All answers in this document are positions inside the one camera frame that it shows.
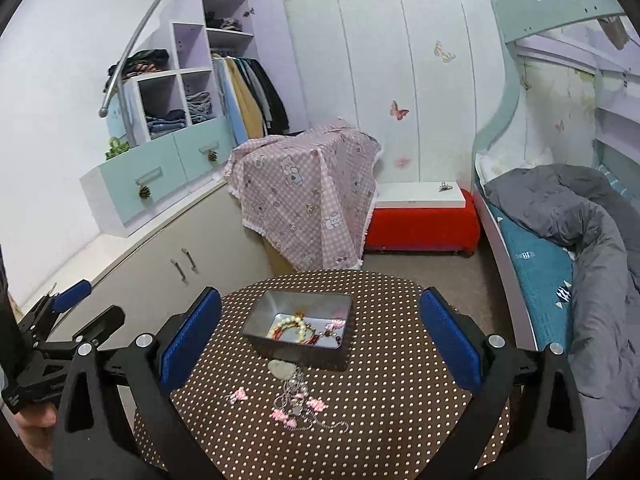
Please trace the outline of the person's left hand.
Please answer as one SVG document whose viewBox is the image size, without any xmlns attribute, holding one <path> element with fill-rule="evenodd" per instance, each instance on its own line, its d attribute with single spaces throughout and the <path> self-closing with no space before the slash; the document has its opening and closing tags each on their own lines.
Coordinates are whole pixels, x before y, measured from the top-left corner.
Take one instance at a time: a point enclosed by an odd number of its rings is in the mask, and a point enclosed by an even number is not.
<svg viewBox="0 0 640 480">
<path fill-rule="evenodd" d="M 53 469 L 53 433 L 58 411 L 51 403 L 23 408 L 14 416 L 18 435 L 26 450 L 47 470 Z"/>
</svg>

